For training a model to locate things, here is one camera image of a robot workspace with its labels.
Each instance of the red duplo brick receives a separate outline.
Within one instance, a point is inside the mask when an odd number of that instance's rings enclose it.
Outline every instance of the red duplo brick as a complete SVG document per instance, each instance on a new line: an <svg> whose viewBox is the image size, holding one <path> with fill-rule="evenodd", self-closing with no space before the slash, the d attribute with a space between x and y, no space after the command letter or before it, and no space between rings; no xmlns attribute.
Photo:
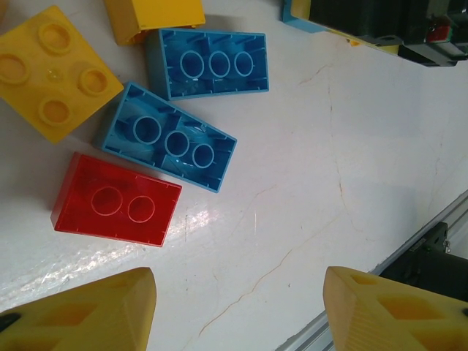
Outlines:
<svg viewBox="0 0 468 351"><path fill-rule="evenodd" d="M75 153L51 219L59 232L162 246L181 190Z"/></svg>

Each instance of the white table surface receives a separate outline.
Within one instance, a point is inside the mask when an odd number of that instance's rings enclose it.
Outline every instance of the white table surface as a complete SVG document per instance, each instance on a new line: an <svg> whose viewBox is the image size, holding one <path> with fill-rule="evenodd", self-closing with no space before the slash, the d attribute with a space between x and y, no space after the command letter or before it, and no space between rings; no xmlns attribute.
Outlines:
<svg viewBox="0 0 468 351"><path fill-rule="evenodd" d="M142 48L115 44L100 0L12 0L1 32L54 3L122 82L146 84ZM307 34L280 1L203 4L208 28L268 41L269 93L177 102L238 138L221 192L93 149L100 116L52 145L0 101L0 310L149 266L149 350L273 350L322 311L329 265L372 269L468 189L468 63ZM53 231L74 151L184 185L164 247Z"/></svg>

